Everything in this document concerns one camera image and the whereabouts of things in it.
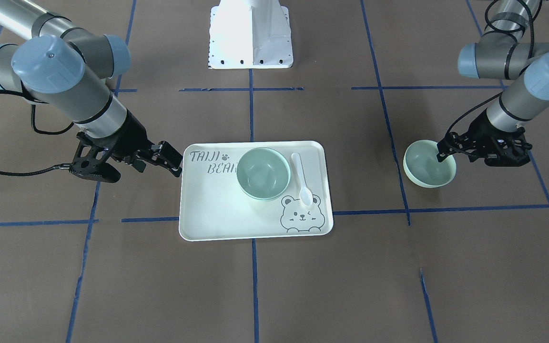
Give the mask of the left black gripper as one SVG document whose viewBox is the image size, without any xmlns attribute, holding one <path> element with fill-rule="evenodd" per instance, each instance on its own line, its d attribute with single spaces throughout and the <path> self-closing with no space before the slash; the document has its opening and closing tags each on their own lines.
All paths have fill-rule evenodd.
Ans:
<svg viewBox="0 0 549 343">
<path fill-rule="evenodd" d="M 444 138 L 437 143 L 437 162 L 444 162 L 449 156 L 454 154 L 464 154 L 470 162 L 475 162 L 475 145 L 477 142 L 488 137 L 495 139 L 518 139 L 524 137 L 524 128 L 516 125 L 505 127 L 503 130 L 491 122 L 488 117 L 488 111 L 482 111 L 474 119 L 468 129 L 467 136 L 459 135 L 455 132 L 445 134 Z"/>
</svg>

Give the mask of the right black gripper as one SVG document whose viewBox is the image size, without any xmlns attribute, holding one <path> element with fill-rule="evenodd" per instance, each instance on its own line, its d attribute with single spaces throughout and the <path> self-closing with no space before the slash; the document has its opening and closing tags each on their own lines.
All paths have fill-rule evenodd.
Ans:
<svg viewBox="0 0 549 343">
<path fill-rule="evenodd" d="M 79 132 L 78 164 L 87 165 L 85 159 L 93 159 L 101 165 L 108 158 L 133 164 L 140 159 L 167 169 L 173 176 L 182 174 L 183 155 L 167 141 L 152 143 L 143 124 L 130 112 L 126 112 L 123 124 L 113 134 L 94 138 L 88 132 Z"/>
</svg>

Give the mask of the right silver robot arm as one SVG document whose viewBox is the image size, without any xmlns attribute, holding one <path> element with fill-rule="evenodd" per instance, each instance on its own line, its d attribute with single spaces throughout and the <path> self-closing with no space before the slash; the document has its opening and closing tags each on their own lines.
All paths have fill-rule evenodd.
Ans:
<svg viewBox="0 0 549 343">
<path fill-rule="evenodd" d="M 0 26 L 25 39 L 0 45 L 0 94 L 21 96 L 32 107 L 52 105 L 79 128 L 72 162 L 49 170 L 114 183 L 120 172 L 108 163 L 113 159 L 138 172 L 150 163 L 181 175 L 182 155 L 166 141 L 152 143 L 104 82 L 130 67 L 120 37 L 94 35 L 30 0 L 0 0 Z"/>
</svg>

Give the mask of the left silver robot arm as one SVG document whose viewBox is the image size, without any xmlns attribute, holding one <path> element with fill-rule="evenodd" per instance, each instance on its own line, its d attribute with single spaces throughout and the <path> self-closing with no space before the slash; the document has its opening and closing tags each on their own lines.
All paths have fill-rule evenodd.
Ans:
<svg viewBox="0 0 549 343">
<path fill-rule="evenodd" d="M 464 134 L 448 129 L 437 144 L 437 161 L 464 154 L 491 167 L 530 162 L 525 125 L 549 107 L 549 42 L 536 43 L 534 22 L 540 0 L 493 0 L 477 43 L 464 46 L 457 61 L 462 76 L 509 80 L 504 91 L 482 102 Z"/>
</svg>

